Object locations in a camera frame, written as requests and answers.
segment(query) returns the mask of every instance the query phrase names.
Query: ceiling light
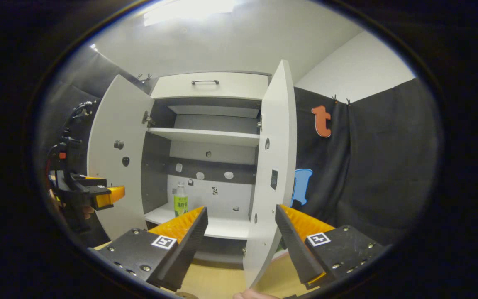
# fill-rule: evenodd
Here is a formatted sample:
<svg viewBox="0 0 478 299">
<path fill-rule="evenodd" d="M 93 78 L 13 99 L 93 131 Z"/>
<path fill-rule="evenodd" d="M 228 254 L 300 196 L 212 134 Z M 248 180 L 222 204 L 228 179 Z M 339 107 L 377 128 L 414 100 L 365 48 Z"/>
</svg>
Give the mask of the ceiling light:
<svg viewBox="0 0 478 299">
<path fill-rule="evenodd" d="M 234 9 L 234 0 L 176 0 L 151 6 L 143 15 L 144 25 L 153 25 L 171 19 L 203 19 L 216 13 Z"/>
</svg>

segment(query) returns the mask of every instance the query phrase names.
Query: wooden floor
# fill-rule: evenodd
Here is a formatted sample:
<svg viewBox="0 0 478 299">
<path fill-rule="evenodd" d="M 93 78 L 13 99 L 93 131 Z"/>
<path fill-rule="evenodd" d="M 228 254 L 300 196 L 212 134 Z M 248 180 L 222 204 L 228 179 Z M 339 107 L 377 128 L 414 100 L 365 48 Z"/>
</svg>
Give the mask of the wooden floor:
<svg viewBox="0 0 478 299">
<path fill-rule="evenodd" d="M 233 294 L 245 289 L 242 270 L 191 264 L 185 275 L 182 288 L 178 292 L 193 294 L 199 299 L 231 299 Z M 300 284 L 288 253 L 272 261 L 253 289 L 279 298 L 291 295 L 300 296 L 308 292 L 305 286 Z"/>
</svg>

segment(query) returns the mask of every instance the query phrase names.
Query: cabinet door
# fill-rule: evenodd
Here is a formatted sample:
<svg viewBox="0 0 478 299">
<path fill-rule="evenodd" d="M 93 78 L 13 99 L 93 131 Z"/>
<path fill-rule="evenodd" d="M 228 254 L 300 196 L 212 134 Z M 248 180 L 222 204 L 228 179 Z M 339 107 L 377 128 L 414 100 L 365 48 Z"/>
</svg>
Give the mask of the cabinet door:
<svg viewBox="0 0 478 299">
<path fill-rule="evenodd" d="M 243 258 L 245 282 L 253 286 L 281 239 L 277 204 L 288 206 L 296 167 L 296 102 L 289 63 L 282 60 L 261 102 L 258 170 L 250 229 Z"/>
<path fill-rule="evenodd" d="M 113 208 L 96 211 L 102 227 L 112 240 L 131 228 L 146 228 L 141 202 L 141 157 L 146 132 L 145 110 L 154 100 L 118 75 L 102 97 L 88 144 L 88 176 L 106 178 L 108 186 L 125 186 L 125 197 Z M 121 150 L 114 141 L 121 140 Z M 123 157 L 129 158 L 124 166 Z"/>
</svg>

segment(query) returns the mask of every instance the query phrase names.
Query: cabinet shelf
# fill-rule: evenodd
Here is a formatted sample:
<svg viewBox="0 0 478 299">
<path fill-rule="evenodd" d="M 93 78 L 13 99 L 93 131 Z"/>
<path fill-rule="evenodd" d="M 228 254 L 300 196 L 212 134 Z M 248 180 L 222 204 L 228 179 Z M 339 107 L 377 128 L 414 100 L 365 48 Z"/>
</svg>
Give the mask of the cabinet shelf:
<svg viewBox="0 0 478 299">
<path fill-rule="evenodd" d="M 205 142 L 249 147 L 256 147 L 259 145 L 258 134 L 192 129 L 169 129 L 163 127 L 152 127 L 147 130 L 152 134 L 162 136 L 169 140 Z"/>
<path fill-rule="evenodd" d="M 166 223 L 173 218 L 174 210 L 168 203 L 145 214 L 147 221 L 158 225 Z M 248 217 L 245 219 L 224 219 L 209 216 L 204 235 L 206 237 L 222 239 L 246 240 L 249 224 L 250 220 Z"/>
</svg>

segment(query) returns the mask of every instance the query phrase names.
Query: ceiling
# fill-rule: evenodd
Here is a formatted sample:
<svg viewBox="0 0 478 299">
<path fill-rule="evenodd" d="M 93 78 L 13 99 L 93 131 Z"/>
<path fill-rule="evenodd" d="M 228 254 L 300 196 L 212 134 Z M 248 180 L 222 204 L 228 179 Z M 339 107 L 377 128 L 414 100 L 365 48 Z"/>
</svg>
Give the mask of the ceiling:
<svg viewBox="0 0 478 299">
<path fill-rule="evenodd" d="M 90 41 L 99 53 L 137 76 L 241 70 L 274 73 L 290 63 L 294 83 L 363 31 L 309 1 L 235 0 L 231 13 L 144 26 L 142 12 Z"/>
</svg>

